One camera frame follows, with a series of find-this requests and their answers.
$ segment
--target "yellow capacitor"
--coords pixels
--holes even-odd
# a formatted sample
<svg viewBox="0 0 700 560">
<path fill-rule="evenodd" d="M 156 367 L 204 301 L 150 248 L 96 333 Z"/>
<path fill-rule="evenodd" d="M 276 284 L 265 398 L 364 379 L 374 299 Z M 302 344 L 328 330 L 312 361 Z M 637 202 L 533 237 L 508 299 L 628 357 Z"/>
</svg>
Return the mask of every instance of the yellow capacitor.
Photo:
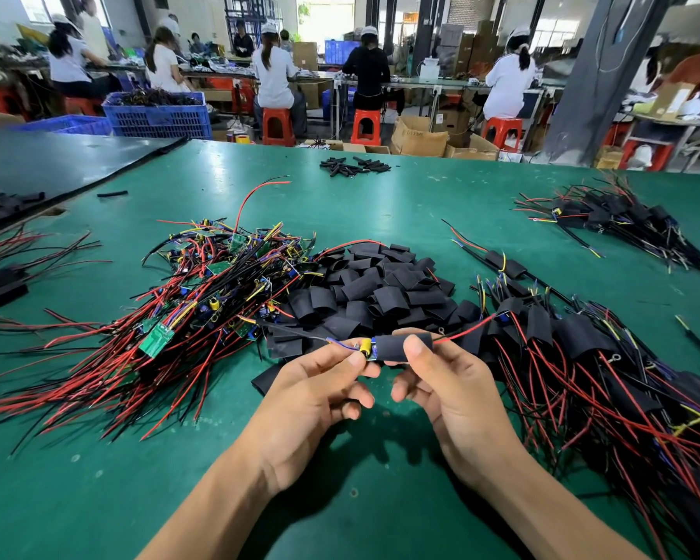
<svg viewBox="0 0 700 560">
<path fill-rule="evenodd" d="M 360 353 L 362 353 L 365 357 L 371 356 L 371 339 L 370 338 L 364 338 L 360 341 Z"/>
</svg>

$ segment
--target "forearm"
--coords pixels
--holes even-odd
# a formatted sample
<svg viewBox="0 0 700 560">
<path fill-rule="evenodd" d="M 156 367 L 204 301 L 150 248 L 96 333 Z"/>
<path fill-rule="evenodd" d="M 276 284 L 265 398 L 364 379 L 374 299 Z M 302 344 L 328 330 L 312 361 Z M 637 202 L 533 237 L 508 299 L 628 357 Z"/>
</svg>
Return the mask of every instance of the forearm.
<svg viewBox="0 0 700 560">
<path fill-rule="evenodd" d="M 259 463 L 236 441 L 138 556 L 138 560 L 236 558 L 270 501 Z"/>
<path fill-rule="evenodd" d="M 537 560 L 647 560 L 525 451 L 487 473 L 478 490 Z"/>
</svg>

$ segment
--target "green table surface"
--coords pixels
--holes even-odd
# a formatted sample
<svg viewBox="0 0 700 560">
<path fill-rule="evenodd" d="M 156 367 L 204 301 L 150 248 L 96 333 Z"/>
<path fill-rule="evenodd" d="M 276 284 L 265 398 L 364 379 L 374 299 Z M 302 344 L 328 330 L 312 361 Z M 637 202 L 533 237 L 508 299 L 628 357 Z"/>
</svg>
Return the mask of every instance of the green table surface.
<svg viewBox="0 0 700 560">
<path fill-rule="evenodd" d="M 342 155 L 190 142 L 103 188 L 128 190 L 128 196 L 100 199 L 94 191 L 66 203 L 63 215 L 30 222 L 28 228 L 50 235 L 45 245 L 70 243 L 91 230 L 103 247 L 75 258 L 113 263 L 47 275 L 0 314 L 27 323 L 53 322 L 42 311 L 47 307 L 81 321 L 115 319 L 131 305 L 130 295 L 166 274 L 140 267 L 142 255 L 176 228 L 157 219 L 227 215 L 233 221 L 249 190 L 287 175 L 290 185 L 265 187 L 252 196 L 241 225 L 282 221 L 294 235 L 315 231 L 318 248 L 363 238 L 403 243 L 419 257 L 436 260 L 438 274 L 457 283 L 455 299 L 474 299 L 468 285 L 477 272 L 493 274 L 451 243 L 440 222 L 445 218 L 470 239 L 503 249 L 560 291 L 608 306 L 667 363 L 700 373 L 700 353 L 674 319 L 683 315 L 700 335 L 699 272 L 667 274 L 654 257 L 583 231 L 606 255 L 598 259 L 554 225 L 511 211 L 519 192 L 552 196 L 558 186 L 588 184 L 597 171 L 378 155 L 373 157 L 387 161 L 391 171 L 348 179 L 329 178 L 319 169 L 320 160 Z M 700 247 L 700 176 L 629 176 L 646 204 L 663 204 Z M 0 334 L 0 351 L 39 341 L 31 334 Z M 28 361 L 0 357 L 0 372 Z M 68 367 L 61 362 L 8 376 L 0 380 L 0 392 L 53 370 L 62 374 Z M 250 381 L 269 364 L 254 348 L 220 362 L 199 422 L 169 424 L 145 442 L 140 436 L 158 416 L 146 417 L 146 424 L 108 443 L 98 440 L 101 417 L 89 415 L 34 438 L 9 457 L 38 415 L 0 424 L 0 559 L 132 558 L 241 432 L 261 401 Z M 497 515 L 452 484 L 420 409 L 391 400 L 392 376 L 384 369 L 380 378 L 369 380 L 374 409 L 331 433 L 299 482 L 267 508 L 243 558 L 523 556 L 523 547 Z M 651 550 L 642 522 L 622 499 L 603 495 L 607 487 L 600 476 L 577 462 L 562 481 L 610 526 Z"/>
</svg>

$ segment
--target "blue bin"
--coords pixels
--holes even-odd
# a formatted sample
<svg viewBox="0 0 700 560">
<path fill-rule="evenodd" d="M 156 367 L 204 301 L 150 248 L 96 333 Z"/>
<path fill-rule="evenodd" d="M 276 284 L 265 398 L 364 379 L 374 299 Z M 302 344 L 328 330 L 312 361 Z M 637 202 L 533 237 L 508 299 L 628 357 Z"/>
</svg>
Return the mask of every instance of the blue bin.
<svg viewBox="0 0 700 560">
<path fill-rule="evenodd" d="M 197 106 L 121 106 L 116 102 L 122 94 L 109 94 L 101 105 L 114 135 L 213 139 L 203 93 L 187 93 L 200 102 Z"/>
<path fill-rule="evenodd" d="M 85 135 L 111 135 L 108 119 L 95 115 L 61 115 L 19 125 L 16 131 L 51 131 L 52 133 L 83 133 Z"/>
</svg>

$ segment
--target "black shirt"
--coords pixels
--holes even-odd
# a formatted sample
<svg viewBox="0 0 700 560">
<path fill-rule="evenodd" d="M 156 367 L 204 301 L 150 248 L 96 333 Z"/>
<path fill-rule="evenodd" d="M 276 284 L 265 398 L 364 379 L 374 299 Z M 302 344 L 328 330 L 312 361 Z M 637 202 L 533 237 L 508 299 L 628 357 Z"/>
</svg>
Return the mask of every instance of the black shirt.
<svg viewBox="0 0 700 560">
<path fill-rule="evenodd" d="M 254 53 L 254 42 L 248 33 L 243 37 L 238 33 L 233 36 L 233 54 L 236 56 L 252 56 Z"/>
<path fill-rule="evenodd" d="M 357 76 L 357 92 L 362 96 L 375 96 L 382 92 L 382 82 L 389 82 L 389 62 L 378 47 L 355 47 L 343 66 L 345 74 Z"/>
</svg>

